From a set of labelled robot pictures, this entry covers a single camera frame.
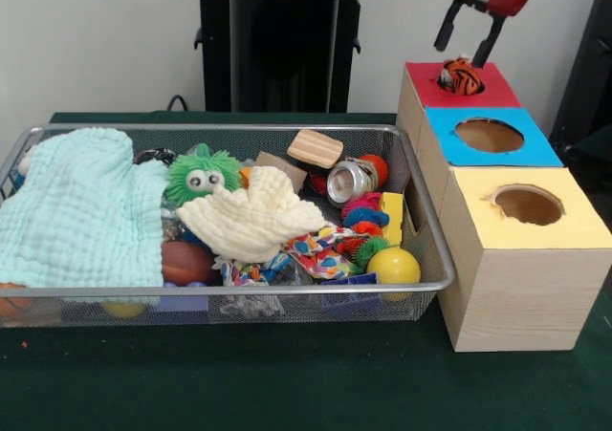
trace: yellow ball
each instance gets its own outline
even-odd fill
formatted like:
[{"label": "yellow ball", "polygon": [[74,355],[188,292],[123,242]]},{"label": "yellow ball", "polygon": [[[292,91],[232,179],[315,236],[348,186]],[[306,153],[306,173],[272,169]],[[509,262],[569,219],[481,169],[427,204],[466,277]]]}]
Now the yellow ball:
[{"label": "yellow ball", "polygon": [[120,319],[135,318],[139,314],[146,310],[144,304],[127,304],[127,303],[116,303],[116,302],[104,302],[102,308],[105,312],[111,316],[115,316]]},{"label": "yellow ball", "polygon": [[[405,285],[421,281],[421,267],[412,254],[401,248],[387,248],[376,254],[367,265],[368,273],[377,273],[381,285]],[[383,294],[390,302],[399,302],[409,292]]]}]

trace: blue box lid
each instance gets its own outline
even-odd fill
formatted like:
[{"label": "blue box lid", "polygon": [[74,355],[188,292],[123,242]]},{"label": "blue box lid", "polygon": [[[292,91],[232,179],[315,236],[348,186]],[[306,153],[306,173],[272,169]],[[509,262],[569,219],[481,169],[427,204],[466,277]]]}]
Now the blue box lid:
[{"label": "blue box lid", "polygon": [[448,162],[455,166],[562,167],[522,108],[426,108]]}]

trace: stacked boxes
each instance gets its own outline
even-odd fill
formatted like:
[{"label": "stacked boxes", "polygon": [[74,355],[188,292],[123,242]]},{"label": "stacked boxes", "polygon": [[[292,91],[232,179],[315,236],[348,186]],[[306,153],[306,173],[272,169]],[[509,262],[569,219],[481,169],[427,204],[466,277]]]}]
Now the stacked boxes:
[{"label": "stacked boxes", "polygon": [[472,97],[408,63],[398,114],[457,268],[440,293],[456,351],[571,350],[612,235],[494,65]]}]

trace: red box lid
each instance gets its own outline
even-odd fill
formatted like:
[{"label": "red box lid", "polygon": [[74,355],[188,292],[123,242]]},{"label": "red box lid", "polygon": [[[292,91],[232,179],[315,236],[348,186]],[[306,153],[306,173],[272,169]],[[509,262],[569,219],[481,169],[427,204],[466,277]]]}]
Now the red box lid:
[{"label": "red box lid", "polygon": [[406,63],[424,108],[522,108],[513,89],[493,63],[477,69],[485,84],[478,95],[461,97],[440,88],[437,83],[442,63]]}]

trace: white wall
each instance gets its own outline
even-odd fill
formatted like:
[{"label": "white wall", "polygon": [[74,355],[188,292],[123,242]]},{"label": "white wall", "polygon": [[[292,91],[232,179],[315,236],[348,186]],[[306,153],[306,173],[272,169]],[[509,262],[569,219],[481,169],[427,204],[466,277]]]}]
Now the white wall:
[{"label": "white wall", "polygon": [[[361,0],[363,52],[350,109],[395,111],[402,62],[475,52],[489,17],[464,10],[445,54],[432,47],[450,0]],[[592,0],[532,0],[492,54],[550,130]],[[203,106],[199,0],[0,0],[0,159],[54,111],[149,111],[183,94]]]}]

